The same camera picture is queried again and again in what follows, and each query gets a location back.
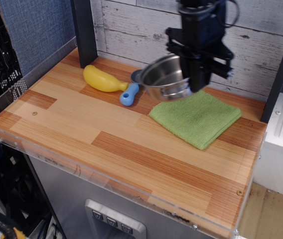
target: wooden tabletop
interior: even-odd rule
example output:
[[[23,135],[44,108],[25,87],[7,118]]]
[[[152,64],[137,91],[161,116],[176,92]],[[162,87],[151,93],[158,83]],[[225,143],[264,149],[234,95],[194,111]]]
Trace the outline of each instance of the wooden tabletop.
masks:
[[[92,64],[123,82],[129,82],[136,70],[103,58]],[[266,129],[259,121],[264,103],[205,91],[239,107],[242,117],[199,150],[148,116],[159,102],[144,89],[132,106],[124,107],[119,101],[122,92],[105,93],[87,85],[75,49],[0,113],[0,129],[25,151],[38,156],[51,152],[58,165],[77,171],[82,167],[82,174],[85,166],[101,172],[113,178],[108,184],[114,190],[127,191],[176,220],[226,238],[228,234],[215,224],[235,229]],[[40,147],[30,149],[31,145]]]

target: stainless steel bowl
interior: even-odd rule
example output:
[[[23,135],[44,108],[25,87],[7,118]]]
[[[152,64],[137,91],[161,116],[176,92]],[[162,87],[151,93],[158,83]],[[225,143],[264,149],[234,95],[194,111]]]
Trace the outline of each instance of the stainless steel bowl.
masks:
[[[193,94],[188,78],[182,76],[179,56],[174,54],[152,62],[133,81],[143,85],[148,94],[158,101],[179,100]]]

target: weathered wood backdrop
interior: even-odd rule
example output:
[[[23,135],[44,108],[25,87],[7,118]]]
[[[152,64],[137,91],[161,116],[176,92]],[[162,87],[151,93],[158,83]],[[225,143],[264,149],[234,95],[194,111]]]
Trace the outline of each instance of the weathered wood backdrop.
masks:
[[[266,101],[283,56],[283,1],[237,0],[240,18],[224,43],[234,71],[210,86]],[[236,9],[227,3],[228,23]],[[168,27],[181,26],[175,0],[91,0],[98,54],[143,68],[167,53]]]

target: toy banana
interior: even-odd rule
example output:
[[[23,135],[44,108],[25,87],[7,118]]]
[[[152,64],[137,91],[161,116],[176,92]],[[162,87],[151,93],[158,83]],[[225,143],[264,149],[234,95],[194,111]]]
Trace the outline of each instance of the toy banana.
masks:
[[[125,91],[129,85],[127,82],[120,82],[114,76],[92,65],[88,65],[84,68],[83,76],[87,84],[104,92]]]

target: green microfiber towel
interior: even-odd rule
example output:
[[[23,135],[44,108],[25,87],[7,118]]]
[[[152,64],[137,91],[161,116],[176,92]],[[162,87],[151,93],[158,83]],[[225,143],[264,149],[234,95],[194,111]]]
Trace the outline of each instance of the green microfiber towel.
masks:
[[[240,118],[241,111],[199,91],[179,101],[162,102],[149,116],[186,142],[204,149]]]

